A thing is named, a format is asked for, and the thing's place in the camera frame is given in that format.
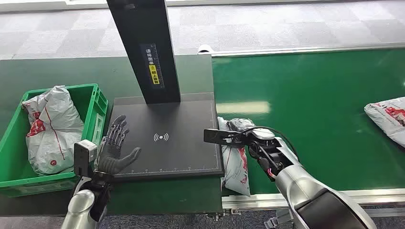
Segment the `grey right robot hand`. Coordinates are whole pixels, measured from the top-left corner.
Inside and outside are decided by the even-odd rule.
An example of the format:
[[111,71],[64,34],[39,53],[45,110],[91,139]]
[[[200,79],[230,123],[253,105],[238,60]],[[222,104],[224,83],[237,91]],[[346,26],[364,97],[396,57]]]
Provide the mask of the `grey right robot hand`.
[[234,118],[227,122],[230,130],[242,132],[249,128],[255,127],[255,124],[250,119]]

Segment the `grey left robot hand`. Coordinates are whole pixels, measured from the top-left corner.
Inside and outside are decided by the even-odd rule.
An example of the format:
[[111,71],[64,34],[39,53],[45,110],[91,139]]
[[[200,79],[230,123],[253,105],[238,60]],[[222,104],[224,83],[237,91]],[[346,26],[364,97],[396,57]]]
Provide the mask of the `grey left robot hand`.
[[140,147],[135,147],[131,153],[121,157],[124,140],[129,133],[125,128],[126,116],[118,116],[103,136],[100,149],[95,160],[95,169],[110,175],[116,175],[137,160],[141,153]]

